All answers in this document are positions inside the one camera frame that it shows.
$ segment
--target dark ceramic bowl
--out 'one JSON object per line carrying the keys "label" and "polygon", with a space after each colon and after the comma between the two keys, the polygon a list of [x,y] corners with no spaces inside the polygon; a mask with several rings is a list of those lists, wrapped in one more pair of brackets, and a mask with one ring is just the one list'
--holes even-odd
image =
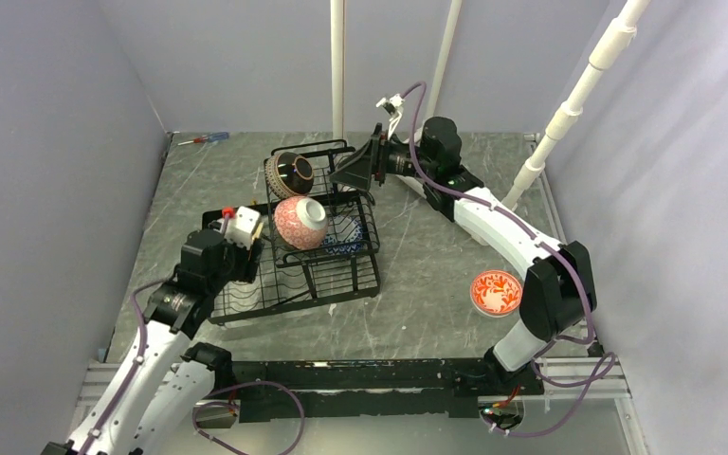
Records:
{"label": "dark ceramic bowl", "polygon": [[281,152],[266,160],[266,184],[281,199],[302,196],[314,186],[314,168],[304,156]]}

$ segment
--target white pole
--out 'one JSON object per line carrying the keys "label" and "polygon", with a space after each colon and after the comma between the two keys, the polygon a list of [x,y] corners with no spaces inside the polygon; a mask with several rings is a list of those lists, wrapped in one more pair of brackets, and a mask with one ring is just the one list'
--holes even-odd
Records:
{"label": "white pole", "polygon": [[571,95],[554,113],[554,117],[545,128],[545,135],[537,145],[535,152],[520,168],[512,189],[501,201],[506,207],[514,210],[518,199],[524,191],[532,186],[535,179],[545,168],[545,159],[556,143],[568,133],[574,123],[582,115],[582,105],[591,93],[602,74],[610,69],[622,50],[629,46],[637,32],[637,22],[648,6],[650,0],[627,0],[618,17],[610,22],[604,35],[598,40],[589,58],[588,67],[579,77]]}
{"label": "white pole", "polygon": [[437,67],[434,69],[434,81],[431,83],[431,92],[426,103],[426,120],[434,117],[439,99],[442,78],[445,75],[447,66],[447,55],[450,53],[450,45],[453,43],[453,34],[456,31],[456,23],[459,21],[459,10],[462,8],[462,0],[450,0],[450,9],[447,11],[447,22],[445,32],[442,35],[440,54],[437,57]]}
{"label": "white pole", "polygon": [[344,135],[344,3],[331,0],[331,91],[334,139]]}

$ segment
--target white wall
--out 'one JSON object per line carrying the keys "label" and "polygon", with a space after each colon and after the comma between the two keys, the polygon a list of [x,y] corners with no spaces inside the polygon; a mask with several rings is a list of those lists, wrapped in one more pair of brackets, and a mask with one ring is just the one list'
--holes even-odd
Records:
{"label": "white wall", "polygon": [[728,453],[728,0],[652,2],[547,169],[652,453]]}
{"label": "white wall", "polygon": [[64,441],[165,140],[96,4],[0,1],[0,454]]}
{"label": "white wall", "polygon": [[[439,113],[462,131],[541,129],[608,2],[464,1]],[[100,4],[168,130],[331,130],[328,0]],[[448,4],[347,2],[348,130],[431,83]]]}

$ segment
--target plate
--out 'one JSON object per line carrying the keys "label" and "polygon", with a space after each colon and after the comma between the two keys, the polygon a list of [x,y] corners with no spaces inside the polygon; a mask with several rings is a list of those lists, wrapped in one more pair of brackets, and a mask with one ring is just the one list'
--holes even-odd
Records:
{"label": "plate", "polygon": [[364,229],[355,218],[346,215],[337,215],[331,218],[328,233],[322,240],[322,246],[329,254],[351,254],[363,247],[361,243],[341,245],[349,242],[358,242],[364,238]]}
{"label": "plate", "polygon": [[520,306],[523,288],[511,273],[487,270],[470,284],[470,301],[485,316],[503,318]]}

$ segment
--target dish rack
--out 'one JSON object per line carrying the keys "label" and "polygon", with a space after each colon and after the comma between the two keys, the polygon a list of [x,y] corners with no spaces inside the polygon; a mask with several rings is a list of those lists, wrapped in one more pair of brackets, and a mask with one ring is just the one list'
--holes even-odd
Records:
{"label": "dish rack", "polygon": [[[301,151],[310,147],[328,148],[315,152]],[[272,155],[283,151],[301,154],[314,168],[314,185],[307,195],[324,206],[329,220],[328,232],[344,232],[347,227],[343,224],[356,220],[361,225],[361,240],[335,244],[334,247],[296,250],[275,229],[274,212],[281,199],[267,182],[267,203],[249,207],[264,215],[261,239],[264,248],[268,246],[270,251],[264,250],[261,255],[255,282],[230,282],[222,290],[209,318],[214,324],[374,297],[381,290],[375,259],[380,241],[371,197],[331,183],[328,179],[339,160],[355,152],[355,148],[349,147],[345,140],[326,140],[281,147],[273,150]],[[218,228],[221,217],[220,210],[205,212],[203,228]]]}

